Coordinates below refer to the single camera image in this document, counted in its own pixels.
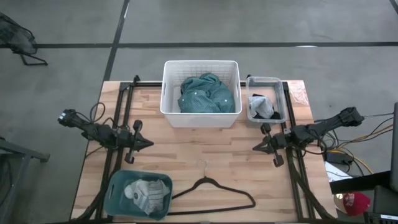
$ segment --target white plastic basket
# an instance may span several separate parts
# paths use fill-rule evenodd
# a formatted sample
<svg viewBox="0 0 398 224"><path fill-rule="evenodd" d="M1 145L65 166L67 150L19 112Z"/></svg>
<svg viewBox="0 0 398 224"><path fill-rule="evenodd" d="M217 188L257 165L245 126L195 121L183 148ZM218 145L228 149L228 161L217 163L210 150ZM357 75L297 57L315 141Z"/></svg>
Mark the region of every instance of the white plastic basket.
<svg viewBox="0 0 398 224"><path fill-rule="evenodd" d="M211 72L228 86L235 101L235 113L181 113L178 99L181 84L189 77ZM238 63L218 60L168 61L164 65L160 111L173 128L229 128L242 112Z"/></svg>

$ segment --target concrete floor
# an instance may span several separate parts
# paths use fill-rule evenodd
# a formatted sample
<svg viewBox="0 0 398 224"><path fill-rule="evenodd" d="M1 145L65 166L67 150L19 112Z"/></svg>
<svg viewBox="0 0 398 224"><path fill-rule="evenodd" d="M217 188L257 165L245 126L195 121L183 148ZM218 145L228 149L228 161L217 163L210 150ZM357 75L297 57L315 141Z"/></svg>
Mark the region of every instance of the concrete floor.
<svg viewBox="0 0 398 224"><path fill-rule="evenodd" d="M123 0L3 0L0 12L29 28L40 44L112 43ZM397 41L388 0L131 0L121 42ZM64 128L65 108L84 114L98 100L110 49L40 49L48 67L26 67L0 49L0 135L50 153L34 161L13 223L68 220L87 142ZM118 49L111 80L160 80L167 60L235 60L247 74L305 80L314 118L347 106L388 113L398 101L397 47ZM341 128L341 139L370 133L385 118ZM389 170L391 133L349 145L375 172ZM359 174L353 167L351 174Z"/></svg>

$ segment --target wooden table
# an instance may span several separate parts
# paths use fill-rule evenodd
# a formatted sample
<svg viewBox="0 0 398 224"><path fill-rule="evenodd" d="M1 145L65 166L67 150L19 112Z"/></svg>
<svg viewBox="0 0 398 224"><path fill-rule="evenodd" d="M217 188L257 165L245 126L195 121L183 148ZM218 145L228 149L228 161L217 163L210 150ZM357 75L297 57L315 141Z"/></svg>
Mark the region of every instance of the wooden table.
<svg viewBox="0 0 398 224"><path fill-rule="evenodd" d="M120 82L104 82L99 101L106 105L103 119L113 117ZM290 95L297 124L313 122L303 81L289 81ZM144 123L142 135L155 142L151 147L135 153L133 165L123 161L122 169L148 170L167 174L174 183L173 195L190 188L203 177L203 164L207 161L206 176L221 185L247 191L257 202L256 207L233 212L166 217L163 222L283 222L297 221L290 175L286 164L274 167L273 155L255 152L252 147L260 143L263 135L257 128L246 127L246 91L242 88L243 111L230 128L172 128L159 110L160 87L135 88L130 110L129 125L135 119ZM124 108L121 110L122 123ZM272 133L281 132L280 125ZM99 146L91 142L87 153ZM307 150L319 151L310 146ZM98 193L101 184L105 150L86 159L73 205L72 218L78 217ZM328 177L321 156L304 157L308 181L312 192L328 212L336 216ZM301 192L306 214L304 196ZM246 196L226 192L205 184L196 191L171 203L171 212L207 210L212 208L249 205ZM131 217L115 217L114 222L145 222Z"/></svg>

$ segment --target teal basket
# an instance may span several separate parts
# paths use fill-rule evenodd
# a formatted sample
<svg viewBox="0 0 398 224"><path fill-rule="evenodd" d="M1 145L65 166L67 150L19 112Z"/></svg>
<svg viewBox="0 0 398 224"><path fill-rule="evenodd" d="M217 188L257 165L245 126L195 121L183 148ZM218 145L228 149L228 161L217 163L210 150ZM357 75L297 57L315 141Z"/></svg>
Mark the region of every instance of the teal basket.
<svg viewBox="0 0 398 224"><path fill-rule="evenodd" d="M161 180L170 189L170 193L164 197L163 210L152 212L147 215L132 199L128 199L124 194L124 188L136 180L156 181ZM104 209L108 215L124 215L137 218L150 218L154 220L163 219L169 212L172 200L173 182L172 179L165 174L156 174L151 172L119 170L111 178L108 190L105 195Z"/></svg>

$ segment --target gray cloth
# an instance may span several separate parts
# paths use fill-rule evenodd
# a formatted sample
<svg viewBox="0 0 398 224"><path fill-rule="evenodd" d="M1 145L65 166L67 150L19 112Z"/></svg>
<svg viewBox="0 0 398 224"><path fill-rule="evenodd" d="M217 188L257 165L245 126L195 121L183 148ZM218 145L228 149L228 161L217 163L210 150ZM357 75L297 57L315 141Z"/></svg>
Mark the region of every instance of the gray cloth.
<svg viewBox="0 0 398 224"><path fill-rule="evenodd" d="M249 96L250 115L255 117L257 114L264 119L269 119L274 115L271 100L266 96Z"/></svg>
<svg viewBox="0 0 398 224"><path fill-rule="evenodd" d="M137 180L124 189L125 196L133 199L134 204L147 215L163 210L163 198L169 193L170 189L161 180Z"/></svg>
<svg viewBox="0 0 398 224"><path fill-rule="evenodd" d="M205 73L199 78L187 78L181 84L181 92L178 99L181 113L235 112L231 91L212 73Z"/></svg>

